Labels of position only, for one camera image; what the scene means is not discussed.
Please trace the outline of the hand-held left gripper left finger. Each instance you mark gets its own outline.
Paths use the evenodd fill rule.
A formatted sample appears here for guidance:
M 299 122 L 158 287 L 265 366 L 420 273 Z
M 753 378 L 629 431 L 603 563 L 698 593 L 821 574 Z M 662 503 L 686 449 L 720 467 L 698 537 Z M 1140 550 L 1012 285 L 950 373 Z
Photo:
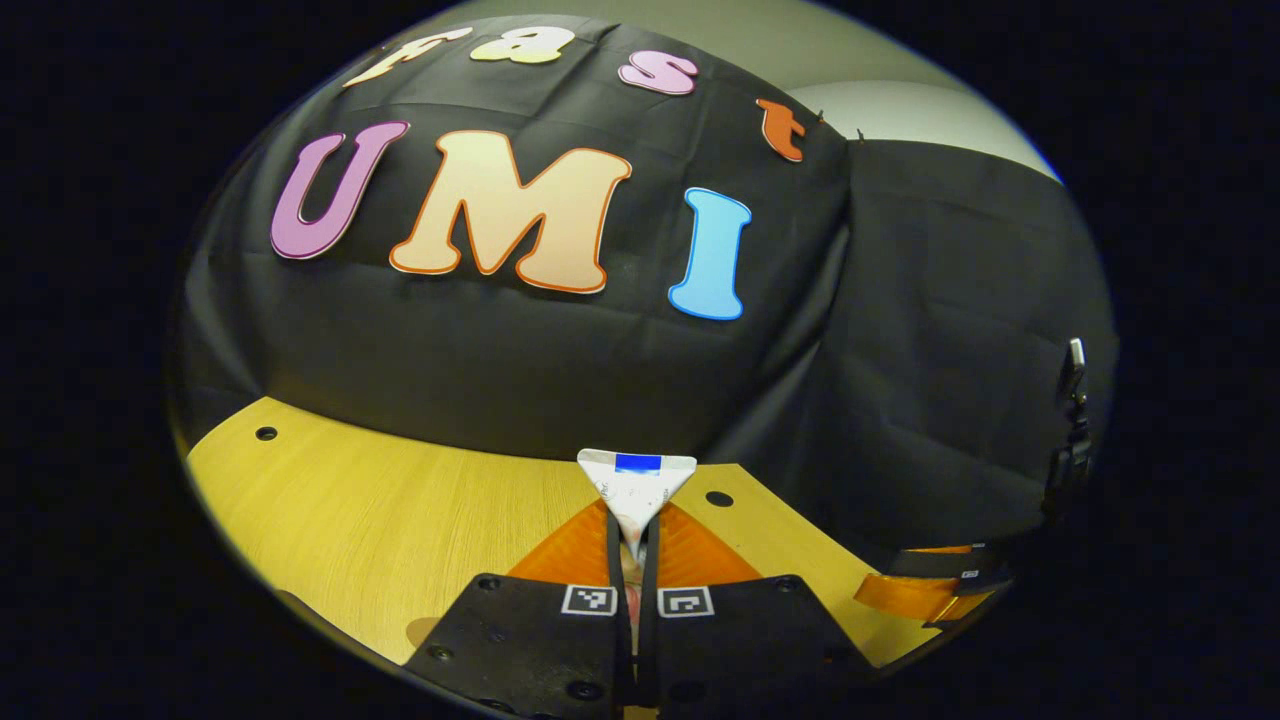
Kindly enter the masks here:
M 471 579 L 406 664 L 443 691 L 524 719 L 621 719 L 630 675 L 620 532 L 603 501 L 506 574 Z

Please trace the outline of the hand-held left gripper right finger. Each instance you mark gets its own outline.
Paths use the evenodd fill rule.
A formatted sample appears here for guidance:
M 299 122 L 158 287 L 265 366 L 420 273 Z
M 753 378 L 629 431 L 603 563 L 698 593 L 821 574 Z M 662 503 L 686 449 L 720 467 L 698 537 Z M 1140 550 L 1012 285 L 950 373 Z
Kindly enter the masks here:
M 877 671 L 806 580 L 762 575 L 676 505 L 649 528 L 640 703 L 660 719 L 818 719 Z

